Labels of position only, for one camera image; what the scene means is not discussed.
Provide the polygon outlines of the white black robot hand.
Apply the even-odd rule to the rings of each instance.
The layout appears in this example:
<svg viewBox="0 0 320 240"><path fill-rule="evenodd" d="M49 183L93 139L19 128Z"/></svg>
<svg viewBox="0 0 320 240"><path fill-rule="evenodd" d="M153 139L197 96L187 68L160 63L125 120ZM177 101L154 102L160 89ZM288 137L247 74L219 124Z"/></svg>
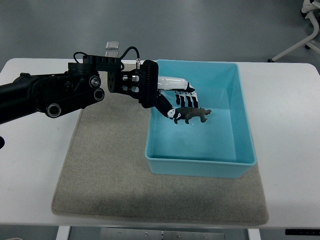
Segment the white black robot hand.
<svg viewBox="0 0 320 240"><path fill-rule="evenodd" d="M119 61L107 71L107 86L111 93L123 94L137 99L143 108L155 107L164 117L178 119L186 114L183 109L196 109L196 90L184 78L160 76L155 61L136 63L136 68L124 70Z"/></svg>

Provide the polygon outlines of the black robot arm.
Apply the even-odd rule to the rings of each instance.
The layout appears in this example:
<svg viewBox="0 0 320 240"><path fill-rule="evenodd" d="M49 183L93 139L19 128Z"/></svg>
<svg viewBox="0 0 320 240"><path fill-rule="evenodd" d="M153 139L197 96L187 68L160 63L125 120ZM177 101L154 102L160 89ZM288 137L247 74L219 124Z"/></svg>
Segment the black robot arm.
<svg viewBox="0 0 320 240"><path fill-rule="evenodd" d="M139 53L134 46L128 47L120 57L82 52L82 62L75 59L68 63L64 73L21 73L12 83L0 87L1 124L36 112L58 118L102 101L105 92L101 88L99 72L123 70L122 59L130 50Z"/></svg>

